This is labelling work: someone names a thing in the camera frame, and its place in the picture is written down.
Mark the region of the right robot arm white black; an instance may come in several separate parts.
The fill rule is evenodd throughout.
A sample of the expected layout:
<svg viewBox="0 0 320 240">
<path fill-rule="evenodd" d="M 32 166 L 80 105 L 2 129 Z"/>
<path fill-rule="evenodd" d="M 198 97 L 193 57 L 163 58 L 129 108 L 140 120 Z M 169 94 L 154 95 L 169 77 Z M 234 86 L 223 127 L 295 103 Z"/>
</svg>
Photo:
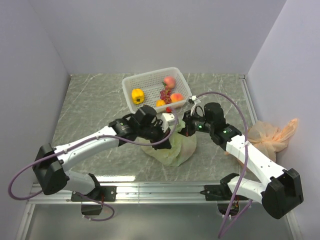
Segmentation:
<svg viewBox="0 0 320 240">
<path fill-rule="evenodd" d="M 191 137 L 196 132 L 209 134 L 211 140 L 224 151 L 247 164 L 247 168 L 258 178 L 253 181 L 231 173 L 220 180 L 219 185 L 205 185 L 201 194 L 208 201 L 226 201 L 236 195 L 260 204 L 275 219 L 280 219 L 304 201 L 301 177 L 266 157 L 233 125 L 226 123 L 224 111 L 217 102 L 207 103 L 203 115 L 195 109 L 184 113 L 185 127 L 180 134 Z"/>
</svg>

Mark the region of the yellow bell pepper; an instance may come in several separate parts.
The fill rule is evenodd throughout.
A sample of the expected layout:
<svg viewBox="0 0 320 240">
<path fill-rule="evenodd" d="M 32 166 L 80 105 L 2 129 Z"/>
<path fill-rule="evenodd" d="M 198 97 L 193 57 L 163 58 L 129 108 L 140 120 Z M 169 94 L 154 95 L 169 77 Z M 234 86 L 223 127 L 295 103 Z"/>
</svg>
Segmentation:
<svg viewBox="0 0 320 240">
<path fill-rule="evenodd" d="M 145 101 L 145 93 L 140 88 L 135 88 L 131 92 L 132 102 L 139 105 Z"/>
</svg>

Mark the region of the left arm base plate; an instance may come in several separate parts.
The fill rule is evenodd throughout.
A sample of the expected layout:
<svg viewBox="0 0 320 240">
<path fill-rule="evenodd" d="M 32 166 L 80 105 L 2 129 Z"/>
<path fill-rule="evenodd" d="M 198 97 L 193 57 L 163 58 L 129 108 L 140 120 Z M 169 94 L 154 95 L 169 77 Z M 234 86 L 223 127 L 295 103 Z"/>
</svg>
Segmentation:
<svg viewBox="0 0 320 240">
<path fill-rule="evenodd" d="M 115 202 L 116 195 L 116 186 L 98 186 L 88 194 L 74 191 L 71 194 L 70 201 L 81 203 L 81 214 L 85 217 L 95 217 L 102 213 L 104 207 L 113 211 L 108 203 Z"/>
</svg>

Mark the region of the light green plastic bag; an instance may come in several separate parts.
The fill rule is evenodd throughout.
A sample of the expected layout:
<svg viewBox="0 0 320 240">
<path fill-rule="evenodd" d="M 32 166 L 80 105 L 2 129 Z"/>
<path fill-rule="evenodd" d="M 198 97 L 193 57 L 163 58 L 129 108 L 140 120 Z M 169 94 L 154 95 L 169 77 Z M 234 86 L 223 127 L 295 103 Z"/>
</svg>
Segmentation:
<svg viewBox="0 0 320 240">
<path fill-rule="evenodd" d="M 144 145 L 141 146 L 141 149 L 165 166 L 179 167 L 193 155 L 197 147 L 197 137 L 195 134 L 192 136 L 179 134 L 184 127 L 185 122 L 180 120 L 174 133 L 169 138 L 171 149 L 155 150 L 152 146 Z"/>
</svg>

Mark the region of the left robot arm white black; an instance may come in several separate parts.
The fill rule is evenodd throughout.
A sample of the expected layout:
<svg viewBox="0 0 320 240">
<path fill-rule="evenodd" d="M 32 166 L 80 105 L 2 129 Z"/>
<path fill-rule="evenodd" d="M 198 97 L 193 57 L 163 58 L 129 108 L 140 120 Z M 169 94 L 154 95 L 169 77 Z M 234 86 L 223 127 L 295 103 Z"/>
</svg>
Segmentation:
<svg viewBox="0 0 320 240">
<path fill-rule="evenodd" d="M 44 195 L 68 190 L 95 201 L 103 194 L 101 184 L 92 173 L 72 171 L 76 164 L 126 143 L 137 145 L 136 138 L 147 140 L 146 146 L 155 150 L 170 149 L 169 137 L 177 124 L 176 114 L 163 113 L 157 117 L 154 108 L 144 105 L 82 139 L 55 147 L 41 146 L 32 169 Z"/>
</svg>

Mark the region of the white plastic basket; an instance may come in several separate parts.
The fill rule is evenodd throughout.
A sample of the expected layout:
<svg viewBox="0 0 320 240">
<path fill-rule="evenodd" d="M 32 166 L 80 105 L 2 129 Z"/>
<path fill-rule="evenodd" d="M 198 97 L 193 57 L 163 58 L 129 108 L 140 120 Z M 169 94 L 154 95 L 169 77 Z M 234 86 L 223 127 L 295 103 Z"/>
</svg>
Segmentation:
<svg viewBox="0 0 320 240">
<path fill-rule="evenodd" d="M 160 99 L 160 91 L 164 88 L 164 78 L 168 76 L 175 78 L 175 88 L 172 92 L 182 94 L 183 100 L 157 107 L 156 102 Z M 131 113 L 135 113 L 143 105 L 154 108 L 157 113 L 164 112 L 167 107 L 180 108 L 192 96 L 185 77 L 176 67 L 167 67 L 126 77 L 122 80 L 122 89 Z M 144 101 L 141 104 L 135 104 L 132 100 L 132 90 L 134 89 L 141 89 L 144 93 Z"/>
</svg>

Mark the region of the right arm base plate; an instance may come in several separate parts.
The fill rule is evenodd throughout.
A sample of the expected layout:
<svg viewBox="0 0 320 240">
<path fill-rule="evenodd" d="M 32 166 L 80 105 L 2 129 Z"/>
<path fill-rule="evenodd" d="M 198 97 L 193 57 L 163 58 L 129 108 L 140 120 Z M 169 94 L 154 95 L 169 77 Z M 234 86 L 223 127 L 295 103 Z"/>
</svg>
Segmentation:
<svg viewBox="0 0 320 240">
<path fill-rule="evenodd" d="M 227 203 L 217 204 L 218 211 L 222 214 L 222 216 L 224 216 L 227 212 L 227 208 L 233 193 L 222 184 L 210 184 L 205 185 L 204 190 L 202 190 L 200 194 L 204 195 L 206 201 L 227 201 Z M 235 196 L 229 211 L 229 218 L 234 218 L 240 212 L 240 201 L 246 200 L 248 200 L 248 198 L 244 196 Z"/>
</svg>

